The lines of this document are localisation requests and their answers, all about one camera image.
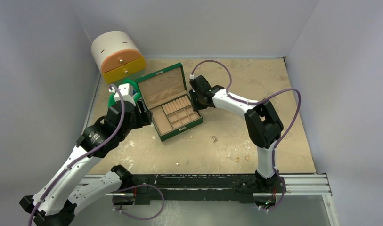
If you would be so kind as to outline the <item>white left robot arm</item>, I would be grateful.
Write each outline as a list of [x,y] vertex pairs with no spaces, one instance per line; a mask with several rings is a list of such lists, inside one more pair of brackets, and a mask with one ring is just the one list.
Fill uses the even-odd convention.
[[81,210],[107,193],[129,191],[133,175],[122,165],[113,166],[83,188],[78,184],[132,129],[150,124],[151,112],[142,98],[134,103],[118,100],[111,105],[105,116],[83,131],[55,176],[38,193],[20,200],[20,206],[30,214],[28,225],[67,226]]

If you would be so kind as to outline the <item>green jewelry tray insert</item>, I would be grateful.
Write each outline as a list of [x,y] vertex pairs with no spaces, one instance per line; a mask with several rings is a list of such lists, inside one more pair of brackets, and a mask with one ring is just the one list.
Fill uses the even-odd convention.
[[190,129],[202,122],[202,116],[193,109],[188,95],[159,105],[151,110],[152,121],[159,136]]

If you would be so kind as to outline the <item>green jewelry box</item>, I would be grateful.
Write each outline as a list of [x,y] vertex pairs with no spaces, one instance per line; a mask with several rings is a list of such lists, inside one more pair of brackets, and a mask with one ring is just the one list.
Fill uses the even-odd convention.
[[[148,75],[144,75],[136,80],[136,84],[140,89],[142,98],[144,99],[149,111],[180,96],[188,95],[190,97],[187,91],[183,65],[181,63],[177,63]],[[187,130],[180,132],[174,131],[163,137],[159,136],[159,134],[158,136],[163,142]]]

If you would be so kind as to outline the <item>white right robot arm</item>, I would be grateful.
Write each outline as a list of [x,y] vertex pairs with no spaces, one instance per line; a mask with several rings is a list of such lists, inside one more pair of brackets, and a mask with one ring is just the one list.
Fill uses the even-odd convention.
[[259,102],[234,95],[220,85],[211,86],[207,79],[190,75],[189,94],[194,111],[209,107],[227,110],[244,118],[250,140],[257,147],[257,188],[271,189],[277,179],[276,155],[273,150],[284,126],[270,101]]

